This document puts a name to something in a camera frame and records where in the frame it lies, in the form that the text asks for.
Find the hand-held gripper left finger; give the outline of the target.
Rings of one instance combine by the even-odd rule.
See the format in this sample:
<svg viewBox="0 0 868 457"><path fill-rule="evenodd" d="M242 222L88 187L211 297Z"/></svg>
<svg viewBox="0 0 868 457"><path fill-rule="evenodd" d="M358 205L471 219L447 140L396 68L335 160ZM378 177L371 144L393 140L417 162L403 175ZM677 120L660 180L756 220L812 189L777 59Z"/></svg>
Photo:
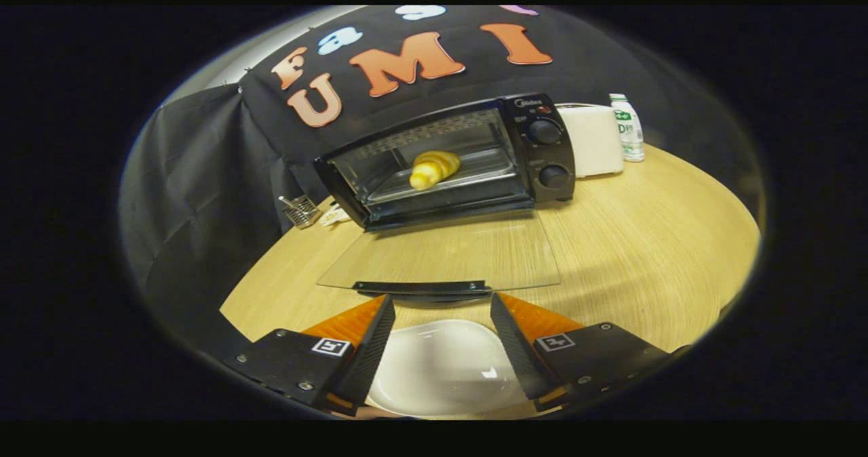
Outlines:
<svg viewBox="0 0 868 457"><path fill-rule="evenodd" d="M390 294L301 332L276 328L235 355L235 371L313 410L356 416L395 322Z"/></svg>

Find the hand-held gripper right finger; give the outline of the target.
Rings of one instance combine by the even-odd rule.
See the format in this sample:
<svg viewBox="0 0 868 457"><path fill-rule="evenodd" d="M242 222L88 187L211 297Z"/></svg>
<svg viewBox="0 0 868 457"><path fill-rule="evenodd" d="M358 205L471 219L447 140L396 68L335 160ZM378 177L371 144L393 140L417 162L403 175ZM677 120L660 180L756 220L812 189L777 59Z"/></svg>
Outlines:
<svg viewBox="0 0 868 457"><path fill-rule="evenodd" d="M491 296L490 318L539 412L585 410L675 358L614 322L585 326L504 293Z"/></svg>

